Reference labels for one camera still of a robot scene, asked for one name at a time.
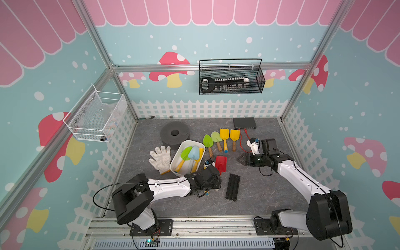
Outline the black network switch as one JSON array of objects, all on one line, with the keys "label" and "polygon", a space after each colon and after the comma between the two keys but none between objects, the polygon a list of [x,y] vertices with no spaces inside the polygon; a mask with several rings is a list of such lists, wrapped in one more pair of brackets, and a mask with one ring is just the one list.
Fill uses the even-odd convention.
[{"label": "black network switch", "polygon": [[255,119],[253,117],[233,118],[233,125],[236,130],[257,128]]}]

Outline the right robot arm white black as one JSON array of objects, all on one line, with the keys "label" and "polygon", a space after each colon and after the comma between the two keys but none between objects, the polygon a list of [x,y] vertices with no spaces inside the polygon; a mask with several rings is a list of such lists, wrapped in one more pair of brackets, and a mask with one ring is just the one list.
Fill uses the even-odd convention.
[{"label": "right robot arm white black", "polygon": [[294,158],[277,148],[275,139],[251,138],[246,144],[251,150],[242,154],[238,162],[250,167],[269,167],[291,183],[308,203],[307,211],[273,211],[270,218],[273,230],[279,227],[305,230],[319,241],[353,231],[347,196],[342,191],[333,191],[311,177]]}]

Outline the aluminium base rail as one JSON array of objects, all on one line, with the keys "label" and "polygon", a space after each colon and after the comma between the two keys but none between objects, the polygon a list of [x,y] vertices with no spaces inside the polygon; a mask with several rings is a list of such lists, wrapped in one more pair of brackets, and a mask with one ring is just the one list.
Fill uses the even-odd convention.
[{"label": "aluminium base rail", "polygon": [[[258,235],[254,216],[176,217],[170,236],[131,236],[130,227],[110,218],[95,219],[83,238],[83,250],[337,250],[331,240],[318,241],[304,230]],[[147,239],[160,240],[146,248]]]}]

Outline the red trowel wooden handle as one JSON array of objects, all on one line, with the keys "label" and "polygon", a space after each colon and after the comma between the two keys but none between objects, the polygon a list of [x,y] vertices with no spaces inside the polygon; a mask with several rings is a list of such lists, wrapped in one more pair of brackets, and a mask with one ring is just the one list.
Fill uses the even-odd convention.
[{"label": "red trowel wooden handle", "polygon": [[218,169],[220,175],[223,172],[226,172],[226,170],[227,170],[227,157],[226,156],[217,156],[216,159],[215,159],[215,167]]}]

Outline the small green circuit board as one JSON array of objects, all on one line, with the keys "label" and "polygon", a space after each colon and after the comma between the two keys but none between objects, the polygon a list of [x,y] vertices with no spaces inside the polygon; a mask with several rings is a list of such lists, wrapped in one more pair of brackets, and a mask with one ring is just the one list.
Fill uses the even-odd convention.
[{"label": "small green circuit board", "polygon": [[160,240],[152,240],[152,239],[147,239],[145,241],[145,247],[152,247],[152,248],[157,248],[160,245]]}]

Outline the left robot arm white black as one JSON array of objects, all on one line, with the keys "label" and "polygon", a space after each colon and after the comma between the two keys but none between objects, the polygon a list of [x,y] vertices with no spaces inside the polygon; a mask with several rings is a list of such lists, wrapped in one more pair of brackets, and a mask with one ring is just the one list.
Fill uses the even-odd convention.
[{"label": "left robot arm white black", "polygon": [[149,179],[145,174],[138,174],[117,188],[111,197],[117,224],[133,223],[146,231],[158,224],[155,212],[150,209],[152,202],[171,197],[202,197],[220,187],[220,173],[210,166],[175,179]]}]

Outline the white knit work glove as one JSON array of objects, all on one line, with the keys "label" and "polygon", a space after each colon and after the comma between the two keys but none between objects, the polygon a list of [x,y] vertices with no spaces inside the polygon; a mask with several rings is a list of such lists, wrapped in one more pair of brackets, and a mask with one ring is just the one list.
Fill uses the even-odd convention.
[{"label": "white knit work glove", "polygon": [[161,175],[170,172],[170,162],[171,162],[171,148],[161,146],[156,147],[154,151],[150,151],[151,158],[149,163],[157,170]]}]

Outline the bright green trowel wooden handle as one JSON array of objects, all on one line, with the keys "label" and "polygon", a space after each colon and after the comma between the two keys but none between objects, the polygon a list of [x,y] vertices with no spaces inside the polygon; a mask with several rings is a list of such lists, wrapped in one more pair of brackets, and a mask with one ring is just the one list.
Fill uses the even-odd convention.
[{"label": "bright green trowel wooden handle", "polygon": [[208,153],[209,153],[209,157],[212,158],[213,155],[213,150],[212,150],[212,146],[214,144],[212,138],[210,135],[206,134],[203,138],[203,144],[205,145],[205,147],[208,149]]}]

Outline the yellow plastic shovel blue cap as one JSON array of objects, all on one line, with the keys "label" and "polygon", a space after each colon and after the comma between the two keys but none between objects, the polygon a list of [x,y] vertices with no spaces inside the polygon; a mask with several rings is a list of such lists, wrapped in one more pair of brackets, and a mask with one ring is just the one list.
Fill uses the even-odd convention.
[{"label": "yellow plastic shovel blue cap", "polygon": [[227,139],[229,138],[229,129],[220,129],[220,137],[224,142],[224,152],[228,153]]}]

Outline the light blue plastic shovel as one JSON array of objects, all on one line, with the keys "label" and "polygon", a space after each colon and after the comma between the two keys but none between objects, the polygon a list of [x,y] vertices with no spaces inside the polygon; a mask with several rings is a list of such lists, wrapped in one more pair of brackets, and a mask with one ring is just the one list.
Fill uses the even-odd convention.
[{"label": "light blue plastic shovel", "polygon": [[200,158],[200,148],[198,146],[193,146],[191,151],[189,152],[190,164],[189,164],[189,173],[195,172],[196,164]]}]

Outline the white plastic storage box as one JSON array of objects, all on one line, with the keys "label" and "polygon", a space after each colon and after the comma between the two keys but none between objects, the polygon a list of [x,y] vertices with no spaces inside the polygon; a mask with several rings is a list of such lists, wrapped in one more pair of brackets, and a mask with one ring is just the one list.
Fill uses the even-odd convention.
[{"label": "white plastic storage box", "polygon": [[181,153],[183,152],[183,150],[185,148],[189,147],[189,146],[193,147],[195,145],[200,148],[200,158],[199,158],[199,160],[198,160],[198,162],[196,164],[195,172],[198,171],[201,168],[200,167],[200,163],[201,163],[201,161],[203,159],[203,156],[205,154],[205,150],[206,150],[205,146],[202,143],[199,143],[199,142],[196,142],[196,141],[186,140],[186,141],[181,143],[181,145],[179,146],[179,148],[178,148],[173,160],[171,161],[170,170],[174,175],[176,175],[178,177],[183,177],[186,174],[192,174],[192,173],[189,173],[190,159],[185,161],[185,163],[183,164],[183,166],[182,166],[182,168],[181,168],[179,173],[176,173],[175,169],[178,166],[178,164],[182,161]]}]

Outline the black socket set rail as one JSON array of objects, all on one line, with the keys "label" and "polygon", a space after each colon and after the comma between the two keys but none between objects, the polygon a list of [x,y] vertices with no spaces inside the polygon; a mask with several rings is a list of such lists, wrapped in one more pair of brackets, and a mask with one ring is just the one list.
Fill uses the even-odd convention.
[{"label": "black socket set rail", "polygon": [[211,94],[214,91],[236,91],[247,87],[250,84],[249,78],[232,77],[232,78],[203,78],[199,84],[201,94]]}]

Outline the black aluminium extrusion bar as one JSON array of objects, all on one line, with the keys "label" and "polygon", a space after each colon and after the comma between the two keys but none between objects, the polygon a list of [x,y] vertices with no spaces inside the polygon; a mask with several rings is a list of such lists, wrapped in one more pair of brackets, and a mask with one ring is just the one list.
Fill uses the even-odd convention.
[{"label": "black aluminium extrusion bar", "polygon": [[240,186],[240,179],[241,179],[240,176],[230,174],[227,191],[226,191],[226,195],[225,195],[226,200],[230,200],[233,202],[237,201],[237,196],[238,196],[239,186]]}]

